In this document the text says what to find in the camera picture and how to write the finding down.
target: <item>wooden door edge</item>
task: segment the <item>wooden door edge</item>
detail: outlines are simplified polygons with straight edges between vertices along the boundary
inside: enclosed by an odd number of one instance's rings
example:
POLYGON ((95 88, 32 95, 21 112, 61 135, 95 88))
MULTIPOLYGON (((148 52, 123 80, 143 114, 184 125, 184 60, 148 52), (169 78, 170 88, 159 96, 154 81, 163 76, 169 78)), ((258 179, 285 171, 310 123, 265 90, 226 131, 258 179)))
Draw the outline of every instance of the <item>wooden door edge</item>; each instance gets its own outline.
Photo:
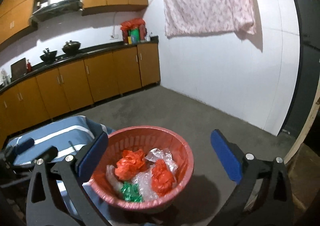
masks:
POLYGON ((316 96, 315 99, 313 101, 312 104, 312 108, 310 110, 310 113, 308 115, 308 118, 297 138, 297 140, 295 141, 295 143, 293 144, 293 146, 291 147, 291 149, 289 150, 289 152, 287 153, 287 155, 284 158, 284 163, 287 164, 291 158, 295 155, 295 153, 299 150, 301 144, 304 142, 307 134, 310 131, 310 128, 313 124, 313 122, 315 121, 316 115, 318 113, 320 107, 320 78, 319 78, 319 82, 318 82, 318 87, 317 87, 317 91, 316 91, 316 96))

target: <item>red plastic bag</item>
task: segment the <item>red plastic bag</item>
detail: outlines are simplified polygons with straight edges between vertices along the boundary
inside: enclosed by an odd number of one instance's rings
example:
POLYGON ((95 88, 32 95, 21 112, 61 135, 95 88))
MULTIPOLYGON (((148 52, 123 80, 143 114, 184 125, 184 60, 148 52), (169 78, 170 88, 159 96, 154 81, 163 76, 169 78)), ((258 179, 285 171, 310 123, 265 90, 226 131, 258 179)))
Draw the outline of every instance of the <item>red plastic bag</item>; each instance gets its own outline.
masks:
POLYGON ((151 188, 158 196, 164 196, 171 191, 175 182, 173 174, 168 170, 163 159, 159 159, 152 169, 151 188))
POLYGON ((116 164, 115 175, 122 181, 131 180, 137 173, 147 169, 142 149, 136 152, 124 150, 122 158, 116 164))
POLYGON ((138 28, 141 24, 146 25, 146 22, 142 18, 134 18, 129 21, 125 21, 121 23, 120 29, 122 31, 131 30, 138 28))

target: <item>silver bolt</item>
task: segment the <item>silver bolt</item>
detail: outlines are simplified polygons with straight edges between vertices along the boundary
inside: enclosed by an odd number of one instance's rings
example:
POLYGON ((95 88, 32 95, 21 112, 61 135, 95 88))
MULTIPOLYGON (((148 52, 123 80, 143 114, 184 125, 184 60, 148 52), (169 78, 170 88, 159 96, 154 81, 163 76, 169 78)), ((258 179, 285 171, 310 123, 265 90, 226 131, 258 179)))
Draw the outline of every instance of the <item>silver bolt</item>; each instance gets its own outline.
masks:
POLYGON ((70 162, 70 161, 72 161, 73 160, 73 155, 68 155, 68 156, 66 156, 66 161, 67 162, 70 162))
POLYGON ((42 163, 43 163, 43 159, 42 158, 37 160, 37 165, 41 165, 42 163))
POLYGON ((277 161, 277 163, 279 163, 279 164, 281 164, 281 163, 283 162, 283 160, 282 160, 281 157, 277 157, 277 158, 276 158, 276 161, 277 161))
POLYGON ((253 154, 246 154, 245 157, 248 159, 248 160, 253 160, 254 159, 254 155, 253 154))

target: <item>black countertop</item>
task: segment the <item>black countertop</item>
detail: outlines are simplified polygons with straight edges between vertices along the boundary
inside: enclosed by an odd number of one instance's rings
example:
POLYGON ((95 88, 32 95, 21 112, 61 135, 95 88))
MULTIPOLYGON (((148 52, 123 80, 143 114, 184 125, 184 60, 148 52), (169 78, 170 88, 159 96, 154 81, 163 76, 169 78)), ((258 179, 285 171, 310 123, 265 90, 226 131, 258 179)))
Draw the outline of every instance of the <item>black countertop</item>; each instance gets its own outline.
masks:
MULTIPOLYGON (((150 42, 144 42, 145 43, 158 43, 159 39, 158 36, 153 36, 151 37, 151 41, 150 42)), ((22 82, 23 80, 30 78, 40 72, 58 67, 59 65, 65 64, 67 62, 72 62, 81 58, 85 58, 94 54, 98 54, 98 53, 102 53, 102 52, 107 52, 107 51, 112 51, 112 50, 117 50, 117 49, 124 49, 124 48, 130 48, 130 47, 134 47, 137 46, 137 44, 124 44, 123 41, 121 42, 114 42, 114 43, 107 43, 107 44, 100 44, 100 45, 96 45, 96 46, 92 46, 92 47, 88 47, 88 48, 83 48, 81 50, 79 50, 81 53, 72 56, 72 57, 68 57, 66 54, 62 54, 60 56, 57 57, 58 60, 56 60, 53 63, 50 64, 45 64, 44 62, 41 62, 39 64, 36 64, 32 67, 32 71, 23 75, 22 77, 12 81, 8 86, 3 87, 0 86, 0 94, 3 93, 5 90, 9 89, 10 87, 18 84, 19 82, 22 82)))

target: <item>clear plastic bag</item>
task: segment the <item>clear plastic bag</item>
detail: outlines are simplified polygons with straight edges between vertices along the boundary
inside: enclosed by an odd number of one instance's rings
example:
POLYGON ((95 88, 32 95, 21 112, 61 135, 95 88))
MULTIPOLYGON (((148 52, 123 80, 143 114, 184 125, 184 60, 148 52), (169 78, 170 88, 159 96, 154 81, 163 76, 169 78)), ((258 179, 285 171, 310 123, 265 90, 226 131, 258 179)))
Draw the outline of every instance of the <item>clear plastic bag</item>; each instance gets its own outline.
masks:
POLYGON ((163 150, 151 149, 145 159, 153 163, 159 159, 163 159, 172 174, 175 174, 178 169, 178 165, 173 161, 171 152, 168 148, 163 150))
POLYGON ((151 189, 152 165, 147 171, 138 173, 133 179, 132 184, 138 184, 139 193, 144 201, 155 200, 158 195, 151 189))
POLYGON ((121 188, 123 187, 123 183, 119 182, 114 174, 115 167, 113 165, 107 165, 106 168, 106 178, 108 182, 113 187, 116 193, 121 193, 121 188))

